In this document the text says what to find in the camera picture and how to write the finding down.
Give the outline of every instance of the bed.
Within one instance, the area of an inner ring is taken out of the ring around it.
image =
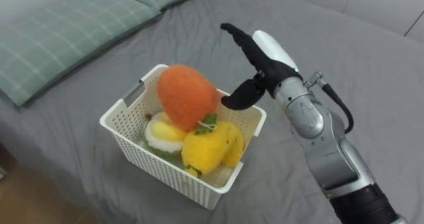
[[[0,143],[104,223],[339,223],[269,96],[261,135],[214,211],[126,161],[99,118],[157,64],[188,64],[225,91],[254,69],[219,25],[268,32],[304,76],[323,72],[352,111],[348,139],[393,207],[424,223],[424,45],[298,0],[188,0],[19,108],[0,98]],[[319,99],[338,111],[323,93]]]

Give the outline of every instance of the white plastic basket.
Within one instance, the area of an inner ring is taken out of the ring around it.
[[[152,154],[146,149],[141,138],[148,122],[146,114],[163,110],[156,92],[156,82],[167,68],[167,65],[163,64],[154,67],[140,80],[140,84],[100,118],[100,124],[112,133],[129,162],[212,210],[221,195],[230,190],[243,163],[239,162],[236,168],[220,166],[214,172],[198,179],[184,172],[180,159],[164,160]],[[230,121],[241,129],[245,148],[253,136],[258,136],[265,118],[265,111],[255,106],[244,111],[231,111],[222,105],[218,108],[219,120]]]

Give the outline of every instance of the wooden floor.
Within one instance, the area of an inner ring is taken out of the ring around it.
[[[88,208],[65,201],[48,178],[0,154],[10,171],[0,180],[0,223],[97,224]]]

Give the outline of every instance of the robotic arm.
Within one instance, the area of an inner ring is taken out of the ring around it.
[[[267,91],[281,107],[291,133],[305,153],[307,165],[337,217],[343,224],[404,224],[381,191],[367,165],[345,137],[353,128],[350,111],[335,91],[316,72],[304,81],[284,49],[261,30],[253,37],[231,24],[222,24],[242,48],[256,75],[243,82],[224,106],[247,109]],[[325,108],[309,90],[318,85],[348,117],[348,128],[334,112]]]

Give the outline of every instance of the plush toy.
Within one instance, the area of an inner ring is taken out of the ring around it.
[[[200,178],[214,171],[221,163],[234,168],[244,150],[243,136],[239,128],[230,122],[217,121],[209,126],[211,132],[191,131],[184,139],[182,158],[186,172]]]
[[[187,133],[173,124],[165,112],[151,117],[144,130],[149,149],[161,157],[178,156]]]
[[[172,122],[184,131],[192,131],[218,108],[217,89],[199,72],[184,65],[163,71],[157,83],[162,107]]]

